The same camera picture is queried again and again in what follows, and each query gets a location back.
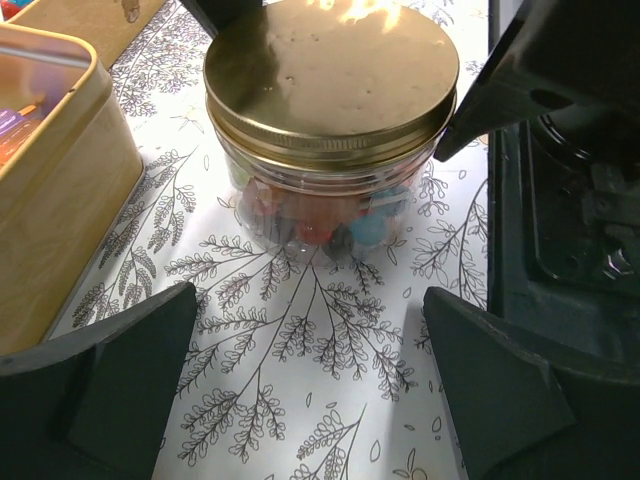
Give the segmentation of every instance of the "jar of candy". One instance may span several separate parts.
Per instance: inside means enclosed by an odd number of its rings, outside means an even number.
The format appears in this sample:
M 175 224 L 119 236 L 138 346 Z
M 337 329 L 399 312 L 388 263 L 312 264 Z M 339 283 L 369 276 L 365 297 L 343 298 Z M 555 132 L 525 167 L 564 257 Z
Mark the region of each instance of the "jar of candy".
M 456 106 L 458 55 L 419 12 L 282 0 L 224 29 L 207 110 L 251 237 L 314 265 L 393 240 Z

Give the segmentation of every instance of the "jar lid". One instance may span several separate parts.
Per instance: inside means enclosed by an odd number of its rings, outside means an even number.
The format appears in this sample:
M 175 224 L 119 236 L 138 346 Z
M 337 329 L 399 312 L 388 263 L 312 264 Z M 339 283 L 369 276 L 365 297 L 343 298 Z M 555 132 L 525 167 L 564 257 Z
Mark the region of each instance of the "jar lid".
M 282 0 L 224 29 L 204 72 L 221 134 L 267 162 L 337 171 L 433 140 L 459 59 L 438 25 L 388 0 Z

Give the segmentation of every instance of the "white tablecloth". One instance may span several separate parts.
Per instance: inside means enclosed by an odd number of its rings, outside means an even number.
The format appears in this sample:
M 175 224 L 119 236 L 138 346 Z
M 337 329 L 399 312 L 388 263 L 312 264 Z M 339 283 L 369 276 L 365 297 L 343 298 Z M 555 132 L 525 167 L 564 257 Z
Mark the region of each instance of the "white tablecloth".
M 487 55 L 487 1 L 400 3 L 455 42 L 461 98 Z M 157 480 L 465 478 L 421 307 L 433 285 L 485 304 L 486 140 L 429 164 L 403 234 L 370 263 L 295 267 L 236 222 L 204 110 L 209 42 L 168 0 L 113 67 L 147 172 L 54 336 L 197 285 Z

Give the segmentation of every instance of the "leaf pattern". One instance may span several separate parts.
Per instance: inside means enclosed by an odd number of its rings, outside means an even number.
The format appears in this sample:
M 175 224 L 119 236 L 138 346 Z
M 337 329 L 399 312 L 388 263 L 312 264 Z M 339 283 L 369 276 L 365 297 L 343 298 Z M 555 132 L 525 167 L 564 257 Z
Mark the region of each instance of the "leaf pattern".
M 400 3 L 447 31 L 469 83 L 487 53 L 486 0 Z M 157 463 L 172 478 L 464 478 L 418 308 L 430 286 L 486 307 L 486 138 L 447 164 L 427 162 L 407 225 L 370 259 L 296 264 L 238 224 L 202 101 L 209 43 L 167 0 L 112 67 L 146 169 L 55 334 L 174 282 L 196 286 Z

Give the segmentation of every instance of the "jar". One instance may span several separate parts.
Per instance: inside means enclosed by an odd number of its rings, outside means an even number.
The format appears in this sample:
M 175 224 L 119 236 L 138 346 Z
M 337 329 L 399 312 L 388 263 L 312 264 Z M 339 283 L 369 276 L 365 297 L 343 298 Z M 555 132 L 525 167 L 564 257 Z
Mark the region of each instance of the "jar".
M 207 111 L 251 238 L 316 266 L 393 241 L 458 72 L 446 33 L 391 2 L 282 0 L 224 29 L 205 59 Z

